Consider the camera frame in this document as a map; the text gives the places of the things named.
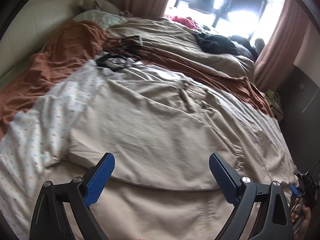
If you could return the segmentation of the right hand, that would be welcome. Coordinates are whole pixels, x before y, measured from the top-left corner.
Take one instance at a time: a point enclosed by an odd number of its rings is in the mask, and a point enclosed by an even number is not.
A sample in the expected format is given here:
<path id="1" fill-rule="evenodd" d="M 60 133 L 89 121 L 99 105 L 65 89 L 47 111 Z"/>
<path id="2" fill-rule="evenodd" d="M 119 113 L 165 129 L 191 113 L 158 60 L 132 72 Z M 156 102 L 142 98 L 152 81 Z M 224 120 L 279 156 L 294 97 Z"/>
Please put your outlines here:
<path id="1" fill-rule="evenodd" d="M 299 198 L 295 199 L 295 204 L 291 210 L 291 221 L 293 224 L 294 240 L 303 240 L 308 230 L 311 220 L 310 208 L 302 205 Z"/>

